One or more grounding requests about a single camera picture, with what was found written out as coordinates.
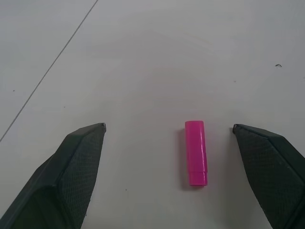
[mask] tile grout line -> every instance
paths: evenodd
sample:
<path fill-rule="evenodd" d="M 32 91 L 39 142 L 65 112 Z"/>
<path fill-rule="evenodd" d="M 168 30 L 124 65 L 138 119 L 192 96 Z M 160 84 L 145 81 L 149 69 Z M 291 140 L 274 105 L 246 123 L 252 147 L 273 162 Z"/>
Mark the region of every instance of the tile grout line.
<path fill-rule="evenodd" d="M 63 47 L 63 49 L 61 50 L 61 52 L 57 55 L 57 57 L 55 58 L 55 60 L 53 61 L 53 63 L 51 64 L 51 66 L 48 68 L 48 70 L 46 71 L 46 73 L 43 75 L 42 79 L 38 82 L 38 84 L 36 85 L 36 87 L 34 88 L 34 90 L 32 91 L 32 93 L 30 94 L 30 96 L 28 97 L 27 101 L 25 101 L 24 105 L 22 106 L 22 108 L 19 110 L 19 112 L 17 113 L 16 117 L 14 118 L 14 120 L 12 121 L 12 123 L 9 125 L 8 129 L 4 132 L 3 136 L 0 139 L 0 142 L 4 139 L 5 135 L 8 133 L 8 131 L 10 130 L 10 128 L 13 126 L 13 124 L 15 123 L 15 121 L 17 120 L 17 118 L 19 117 L 19 115 L 21 114 L 22 110 L 24 109 L 24 107 L 27 105 L 27 103 L 29 102 L 29 100 L 31 99 L 31 97 L 33 96 L 33 94 L 35 93 L 35 91 L 37 90 L 37 88 L 39 87 L 39 85 L 41 84 L 41 82 L 43 81 L 43 79 L 45 78 L 45 76 L 48 74 L 49 70 L 53 67 L 53 65 L 55 64 L 55 62 L 57 61 L 57 59 L 59 58 L 59 56 L 62 54 L 62 52 L 66 49 L 66 47 L 68 46 L 68 44 L 70 43 L 70 41 L 72 40 L 72 38 L 74 37 L 74 35 L 77 33 L 78 29 L 81 27 L 81 25 L 83 24 L 83 22 L 86 20 L 87 16 L 89 15 L 89 13 L 91 12 L 91 10 L 93 9 L 93 7 L 97 4 L 99 0 L 96 0 L 95 3 L 92 5 L 92 7 L 90 8 L 90 10 L 88 11 L 88 13 L 85 15 L 85 17 L 83 18 L 83 20 L 81 21 L 81 23 L 79 24 L 79 26 L 76 28 L 75 32 L 72 34 L 72 36 L 70 37 L 70 39 L 68 40 L 68 42 L 65 44 L 65 46 Z"/>

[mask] textured rubber pad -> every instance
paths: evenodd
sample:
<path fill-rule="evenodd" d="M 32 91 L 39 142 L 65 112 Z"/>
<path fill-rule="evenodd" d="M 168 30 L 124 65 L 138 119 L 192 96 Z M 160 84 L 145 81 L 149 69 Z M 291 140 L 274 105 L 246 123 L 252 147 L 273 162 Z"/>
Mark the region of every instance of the textured rubber pad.
<path fill-rule="evenodd" d="M 0 219 L 1 229 L 80 229 L 98 172 L 105 124 L 66 136 Z"/>
<path fill-rule="evenodd" d="M 234 125 L 250 186 L 273 229 L 305 229 L 305 159 L 282 136 Z"/>

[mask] white floor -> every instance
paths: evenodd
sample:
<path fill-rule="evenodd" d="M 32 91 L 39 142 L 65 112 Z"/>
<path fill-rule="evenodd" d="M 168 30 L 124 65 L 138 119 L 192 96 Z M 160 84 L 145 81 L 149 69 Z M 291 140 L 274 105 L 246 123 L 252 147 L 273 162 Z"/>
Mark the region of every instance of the white floor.
<path fill-rule="evenodd" d="M 230 128 L 282 134 L 305 155 L 305 3 L 99 0 L 11 125 L 93 4 L 0 3 L 0 215 L 68 133 L 105 122 L 83 229 L 270 229 Z M 209 168 L 195 190 L 193 119 Z"/>

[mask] pink cylinder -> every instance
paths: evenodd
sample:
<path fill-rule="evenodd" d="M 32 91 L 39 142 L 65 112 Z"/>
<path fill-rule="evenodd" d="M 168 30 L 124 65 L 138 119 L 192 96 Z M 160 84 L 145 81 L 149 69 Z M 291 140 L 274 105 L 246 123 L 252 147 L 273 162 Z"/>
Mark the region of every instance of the pink cylinder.
<path fill-rule="evenodd" d="M 191 186 L 206 186 L 207 160 L 203 121 L 185 122 L 186 154 Z"/>

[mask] pink plastic tube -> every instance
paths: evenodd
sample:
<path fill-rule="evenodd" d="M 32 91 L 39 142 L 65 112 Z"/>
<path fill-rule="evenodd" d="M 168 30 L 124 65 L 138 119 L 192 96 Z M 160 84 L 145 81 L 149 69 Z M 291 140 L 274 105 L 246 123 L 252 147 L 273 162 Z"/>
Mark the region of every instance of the pink plastic tube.
<path fill-rule="evenodd" d="M 208 170 L 203 121 L 185 122 L 185 137 L 190 185 L 206 186 Z"/>

